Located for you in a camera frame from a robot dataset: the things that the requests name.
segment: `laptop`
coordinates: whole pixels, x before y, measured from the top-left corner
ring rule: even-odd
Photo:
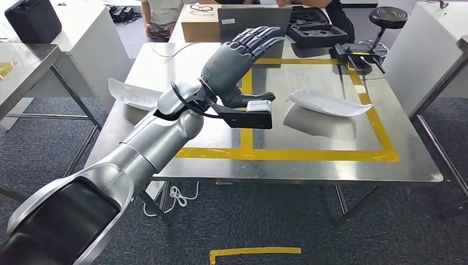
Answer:
[[[275,4],[223,4],[218,10],[221,42],[231,41],[246,29],[259,26],[280,27],[274,36],[286,35],[292,7],[278,7]],[[281,58],[283,46],[275,45],[262,57]]]

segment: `robotic arm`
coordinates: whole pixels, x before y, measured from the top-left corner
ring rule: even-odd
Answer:
[[[0,264],[93,262],[151,176],[200,133],[204,116],[223,119],[232,128],[271,129],[274,94],[245,95],[237,83],[255,60],[283,41],[271,38],[279,30],[262,26],[224,43],[197,80],[171,82],[158,106],[111,153],[28,198],[8,221]],[[223,106],[216,104],[218,97]],[[205,113],[210,107],[217,115]]]

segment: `yellow tape line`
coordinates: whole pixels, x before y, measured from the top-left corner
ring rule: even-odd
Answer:
[[[260,58],[255,64],[257,65],[337,65],[336,59],[276,59],[276,58]]]
[[[211,250],[210,265],[216,264],[216,257],[232,256],[241,254],[266,254],[266,253],[281,253],[281,254],[301,254],[299,247],[246,247],[246,248],[231,248],[226,250]]]
[[[242,77],[241,91],[244,94],[252,94],[252,69]],[[241,129],[240,149],[246,151],[253,149],[253,131],[251,129]]]
[[[2,80],[16,64],[15,62],[0,62],[0,68],[3,68],[0,72],[0,80]]]
[[[351,78],[351,82],[353,82],[353,85],[363,86],[363,83],[356,71],[348,71],[348,75]],[[359,93],[358,96],[362,104],[372,103],[367,93]],[[375,111],[375,107],[372,107],[370,110],[368,110],[366,112],[366,115],[369,119],[370,124],[372,125],[372,128],[374,129],[375,136],[377,137],[377,140],[379,141],[382,150],[387,153],[388,161],[398,162],[400,158],[398,157],[398,154],[396,153],[395,148],[393,147],[392,141],[390,140],[382,122],[380,121],[379,116],[377,115],[377,112]]]
[[[213,158],[275,161],[399,161],[395,153],[383,150],[231,149],[186,147],[179,158]]]

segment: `white dish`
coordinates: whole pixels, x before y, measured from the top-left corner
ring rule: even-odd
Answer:
[[[309,89],[296,91],[289,95],[289,98],[292,102],[306,109],[340,117],[357,116],[372,108],[372,104],[356,104]]]
[[[113,78],[109,78],[109,92],[115,99],[142,110],[156,107],[162,94],[158,91],[122,83]]]

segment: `stool seat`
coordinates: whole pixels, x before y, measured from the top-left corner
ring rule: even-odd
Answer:
[[[386,29],[401,29],[408,20],[408,13],[396,7],[377,7],[369,14],[375,25]]]

